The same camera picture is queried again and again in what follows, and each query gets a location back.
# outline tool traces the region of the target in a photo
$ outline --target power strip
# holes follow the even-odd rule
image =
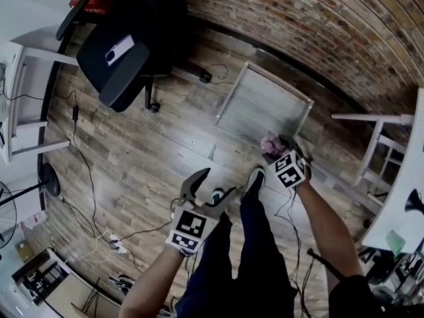
[[[119,240],[119,237],[117,237],[116,235],[110,235],[109,240]],[[123,247],[121,244],[117,242],[111,242],[111,245],[115,247],[118,253],[125,254],[128,252],[128,250],[125,247]]]

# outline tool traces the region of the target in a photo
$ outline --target chair leg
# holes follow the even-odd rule
[[[190,62],[187,59],[177,57],[175,59],[174,66],[187,73],[193,74],[196,77],[199,77],[200,81],[203,83],[209,83],[212,79],[212,74],[210,74],[204,68],[193,64],[193,62]]]
[[[152,103],[153,78],[149,79],[144,87],[144,107],[152,113],[157,113],[160,108],[159,103]]]

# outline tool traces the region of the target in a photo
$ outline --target metal pole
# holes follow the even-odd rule
[[[39,184],[36,184],[34,186],[28,187],[27,189],[24,189],[23,191],[16,193],[16,194],[10,196],[9,198],[0,201],[0,207],[3,206],[4,204],[10,202],[10,200],[14,200],[14,199],[16,199],[16,198],[18,198],[18,197],[20,197],[20,196],[22,196],[22,195],[24,195],[28,192],[31,192],[32,190],[34,190],[36,188],[44,186],[46,184],[48,184],[48,180],[44,180],[43,182],[40,182]]]

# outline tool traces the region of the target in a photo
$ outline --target white box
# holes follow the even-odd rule
[[[278,159],[269,169],[285,188],[291,188],[306,179],[305,165],[295,150]]]

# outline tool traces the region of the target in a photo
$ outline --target shoe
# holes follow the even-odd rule
[[[215,188],[211,194],[211,200],[210,203],[211,205],[215,205],[218,203],[218,201],[220,200],[220,198],[222,198],[222,196],[224,195],[224,190],[222,188]]]
[[[262,166],[255,167],[249,175],[246,188],[244,189],[244,192],[243,192],[243,197],[248,192],[259,195],[259,193],[262,191],[262,189],[265,186],[265,181],[266,181],[265,169]]]

